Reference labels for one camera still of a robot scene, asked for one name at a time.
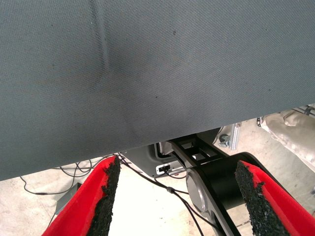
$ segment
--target red padding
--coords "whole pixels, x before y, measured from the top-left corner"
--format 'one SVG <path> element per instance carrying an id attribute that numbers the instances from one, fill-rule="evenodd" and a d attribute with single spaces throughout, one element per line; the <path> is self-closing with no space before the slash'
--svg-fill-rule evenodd
<path id="1" fill-rule="evenodd" d="M 255 188 L 259 183 L 264 183 L 262 194 L 270 203 L 286 230 L 292 236 L 315 235 L 315 219 L 260 168 L 242 162 L 252 173 Z"/>
<path id="2" fill-rule="evenodd" d="M 105 173 L 115 157 L 101 161 L 76 194 L 52 222 L 43 236 L 85 236 L 94 217 L 95 206 L 105 196 L 102 186 L 107 187 L 108 175 Z"/>

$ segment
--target concrete floor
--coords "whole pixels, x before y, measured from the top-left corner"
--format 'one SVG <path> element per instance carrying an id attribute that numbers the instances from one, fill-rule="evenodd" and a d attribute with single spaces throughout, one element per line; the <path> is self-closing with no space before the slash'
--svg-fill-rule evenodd
<path id="1" fill-rule="evenodd" d="M 274 141 L 270 134 L 256 126 L 255 119 L 243 122 L 236 151 L 222 148 L 229 154 L 250 152 L 274 175 L 287 191 L 312 213 L 315 196 L 315 173 L 293 153 Z M 62 191 L 71 184 L 71 177 L 60 170 L 46 170 L 25 176 L 27 188 L 33 191 Z M 161 182 L 186 191 L 185 179 L 163 177 Z M 46 229 L 61 195 L 38 196 L 24 191 L 19 178 L 0 182 L 0 236 L 37 236 Z M 228 211 L 242 235 L 252 235 L 245 205 Z M 122 168 L 110 235 L 194 236 L 198 230 L 184 205 L 176 198 L 142 179 L 128 168 Z M 214 235 L 210 226 L 199 220 L 204 235 Z"/>

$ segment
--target black metal bracket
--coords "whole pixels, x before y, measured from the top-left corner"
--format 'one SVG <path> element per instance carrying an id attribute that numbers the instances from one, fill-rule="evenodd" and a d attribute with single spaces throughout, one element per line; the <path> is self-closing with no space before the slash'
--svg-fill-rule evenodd
<path id="1" fill-rule="evenodd" d="M 244 203 L 235 179 L 237 162 L 243 160 L 256 165 L 275 178 L 251 154 L 243 152 L 229 156 L 195 134 L 169 142 L 173 155 L 187 171 L 187 188 L 196 209 L 216 225 L 220 230 L 214 228 L 217 235 L 240 236 L 226 211 Z M 184 148 L 187 143 L 192 143 L 191 147 Z"/>

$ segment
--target white cloth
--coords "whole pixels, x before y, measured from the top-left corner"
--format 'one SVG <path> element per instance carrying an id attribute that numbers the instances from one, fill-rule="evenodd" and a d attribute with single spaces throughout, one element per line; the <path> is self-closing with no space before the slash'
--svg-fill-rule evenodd
<path id="1" fill-rule="evenodd" d="M 261 127 L 315 172 L 315 119 L 294 110 L 265 116 Z"/>

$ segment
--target gray fabric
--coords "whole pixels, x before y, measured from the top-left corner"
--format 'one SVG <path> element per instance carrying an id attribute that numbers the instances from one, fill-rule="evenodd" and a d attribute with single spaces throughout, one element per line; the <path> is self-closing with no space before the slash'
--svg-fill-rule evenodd
<path id="1" fill-rule="evenodd" d="M 313 1 L 0 4 L 0 179 L 313 103 Z"/>

